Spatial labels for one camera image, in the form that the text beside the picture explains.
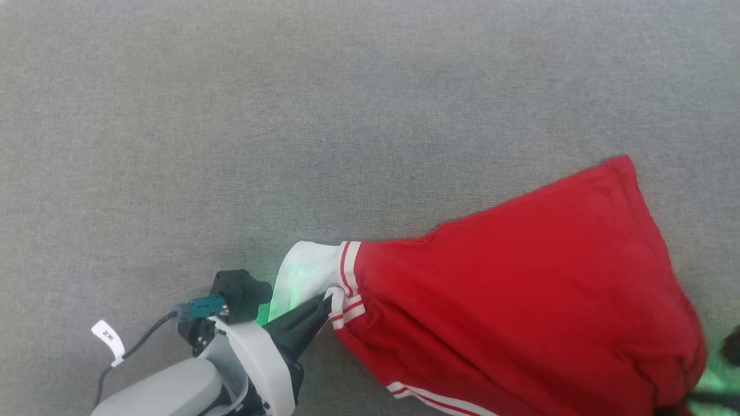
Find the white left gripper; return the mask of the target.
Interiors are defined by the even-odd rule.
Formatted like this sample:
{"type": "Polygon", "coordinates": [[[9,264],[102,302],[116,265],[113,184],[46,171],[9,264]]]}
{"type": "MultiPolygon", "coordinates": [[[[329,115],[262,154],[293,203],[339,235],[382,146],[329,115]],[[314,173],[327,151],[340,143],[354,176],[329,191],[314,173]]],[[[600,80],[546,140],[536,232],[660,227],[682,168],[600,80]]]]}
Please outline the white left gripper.
{"type": "Polygon", "coordinates": [[[230,403],[215,406],[205,414],[235,415],[247,408],[248,395],[261,399],[257,409],[266,415],[294,414],[293,379],[282,355],[298,361],[330,318],[330,312],[331,298],[317,295],[263,327],[256,322],[229,325],[220,318],[209,318],[214,323],[214,339],[200,358],[217,369],[230,403]]]}

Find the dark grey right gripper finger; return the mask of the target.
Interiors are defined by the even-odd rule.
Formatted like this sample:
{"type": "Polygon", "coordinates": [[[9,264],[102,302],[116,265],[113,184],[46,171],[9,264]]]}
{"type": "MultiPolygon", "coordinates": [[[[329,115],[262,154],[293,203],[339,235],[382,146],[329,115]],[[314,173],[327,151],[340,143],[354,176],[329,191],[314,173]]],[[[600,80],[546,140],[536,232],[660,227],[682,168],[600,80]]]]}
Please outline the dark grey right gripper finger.
{"type": "Polygon", "coordinates": [[[692,391],[688,399],[712,406],[739,406],[738,392],[692,391]]]}

